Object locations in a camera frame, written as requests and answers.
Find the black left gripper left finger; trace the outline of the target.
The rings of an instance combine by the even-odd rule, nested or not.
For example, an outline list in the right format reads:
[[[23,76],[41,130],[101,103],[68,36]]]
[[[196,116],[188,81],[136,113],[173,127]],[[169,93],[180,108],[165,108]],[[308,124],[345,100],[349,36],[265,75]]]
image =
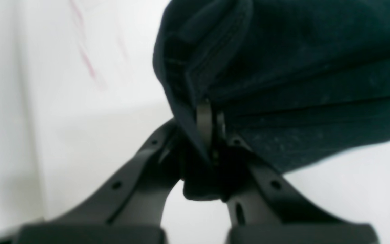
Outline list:
[[[64,215],[20,230],[14,244],[167,244],[161,218],[179,181],[171,154],[178,140],[171,119],[84,202]]]

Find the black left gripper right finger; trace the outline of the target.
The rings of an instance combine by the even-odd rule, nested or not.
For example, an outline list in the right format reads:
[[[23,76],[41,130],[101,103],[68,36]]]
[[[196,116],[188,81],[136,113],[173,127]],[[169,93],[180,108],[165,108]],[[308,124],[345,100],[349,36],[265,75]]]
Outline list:
[[[197,128],[229,209],[228,244],[377,244],[369,224],[323,210],[255,155],[238,134],[227,135],[223,113],[197,106]]]

